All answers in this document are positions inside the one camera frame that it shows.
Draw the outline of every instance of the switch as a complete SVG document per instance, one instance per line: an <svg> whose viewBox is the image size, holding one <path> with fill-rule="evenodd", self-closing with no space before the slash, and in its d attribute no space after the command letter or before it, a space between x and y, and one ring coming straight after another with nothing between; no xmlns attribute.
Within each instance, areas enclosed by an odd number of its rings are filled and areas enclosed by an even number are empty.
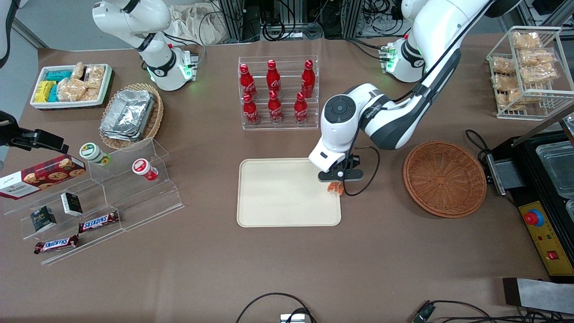
<svg viewBox="0 0 574 323"><path fill-rule="evenodd" d="M537 209L530 209L524 214L524 221L529 225L542 226L544 224L544 217Z"/></svg>
<svg viewBox="0 0 574 323"><path fill-rule="evenodd" d="M550 259L550 260L558 259L558 253L556 253L556 251L549 251L548 252L548 259Z"/></svg>

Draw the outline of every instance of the table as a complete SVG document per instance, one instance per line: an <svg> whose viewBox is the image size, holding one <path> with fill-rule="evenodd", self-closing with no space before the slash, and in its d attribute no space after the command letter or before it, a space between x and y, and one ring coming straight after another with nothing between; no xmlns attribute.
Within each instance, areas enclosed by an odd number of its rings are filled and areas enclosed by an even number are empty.
<svg viewBox="0 0 574 323"><path fill-rule="evenodd" d="M489 187L475 214L437 218L411 199L401 172L406 155L424 141L451 141L475 154L465 129L496 147L536 125L494 117L484 58L500 37L466 38L457 71L412 139L398 151L381 151L370 188L343 197L341 223L322 228L246 229L236 223L239 163L306 157L320 137L318 130L244 132L238 56L320 51L321 106L355 84L371 82L393 98L411 85L382 75L375 60L345 41L209 47L197 82L161 92L165 115L156 139L170 152L170 177L186 207L49 267L40 266L21 240L20 219L0 217L2 321L233 322L249 301L271 291L302 298L319 322L405 322L426 299L471 302L492 315L515 313L504 305L500 278L547 278L517 210ZM41 49L38 55L40 67L110 64L117 73L112 93L150 83L134 50ZM21 126L63 136L74 154L87 141L100 142L101 115L102 109L42 112L27 106ZM357 146L368 143L360 134ZM4 174L56 155L11 149ZM369 178L376 158L362 156ZM297 307L289 299L261 300L242 322L277 322L279 314ZM475 313L441 306L435 317L455 314Z"/></svg>

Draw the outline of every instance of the black machine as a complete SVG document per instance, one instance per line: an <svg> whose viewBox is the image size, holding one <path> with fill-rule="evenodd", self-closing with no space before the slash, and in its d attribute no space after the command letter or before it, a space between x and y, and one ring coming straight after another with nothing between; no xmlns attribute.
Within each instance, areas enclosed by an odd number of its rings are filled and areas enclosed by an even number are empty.
<svg viewBox="0 0 574 323"><path fill-rule="evenodd" d="M569 199L558 193L549 170L539 156L541 149L548 147L544 145L568 145L569 140L564 132L549 132L535 135L512 147L517 138L510 138L493 149L493 156L497 161L512 159L522 178L524 186L508 191L551 281L574 283L574 216L567 209L573 204L568 204ZM556 155L556 158L564 158L564 155ZM558 171L569 172L568 177L572 178L574 164Z"/></svg>
<svg viewBox="0 0 574 323"><path fill-rule="evenodd" d="M55 134L41 129L32 131L20 128L16 119L4 111L0 111L0 145L27 151L32 148L45 148L61 153L67 153L69 148L64 145L64 139Z"/></svg>

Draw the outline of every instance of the candy bar wrapper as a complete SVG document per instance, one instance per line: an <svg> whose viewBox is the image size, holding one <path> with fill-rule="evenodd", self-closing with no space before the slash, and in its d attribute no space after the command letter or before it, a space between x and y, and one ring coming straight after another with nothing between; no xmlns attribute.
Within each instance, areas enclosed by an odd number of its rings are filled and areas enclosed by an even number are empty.
<svg viewBox="0 0 574 323"><path fill-rule="evenodd" d="M82 233L85 232L87 230L91 230L91 229L95 229L99 226L108 224L108 223L112 223L112 222L117 222L119 221L119 213L117 211L106 214L103 217L99 217L99 218L95 218L91 221L88 221L86 223L79 223L78 224L78 233Z"/></svg>
<svg viewBox="0 0 574 323"><path fill-rule="evenodd" d="M80 245L80 238L76 234L72 237L66 239L59 239L49 242L39 242L34 247L34 253L39 255L41 253L52 251L52 250L62 250L62 249L70 249L70 248L77 248Z"/></svg>

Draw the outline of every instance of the metal frame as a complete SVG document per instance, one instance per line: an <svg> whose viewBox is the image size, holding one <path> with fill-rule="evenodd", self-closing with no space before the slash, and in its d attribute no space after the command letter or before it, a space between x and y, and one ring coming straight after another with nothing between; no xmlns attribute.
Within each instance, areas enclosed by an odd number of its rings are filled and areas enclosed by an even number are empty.
<svg viewBox="0 0 574 323"><path fill-rule="evenodd" d="M34 34L28 27L26 27L18 18L14 17L12 29L17 32L22 38L30 43L35 49L49 48L36 34Z"/></svg>
<svg viewBox="0 0 574 323"><path fill-rule="evenodd" d="M243 9L245 0L220 0L223 22L229 38L243 40Z"/></svg>

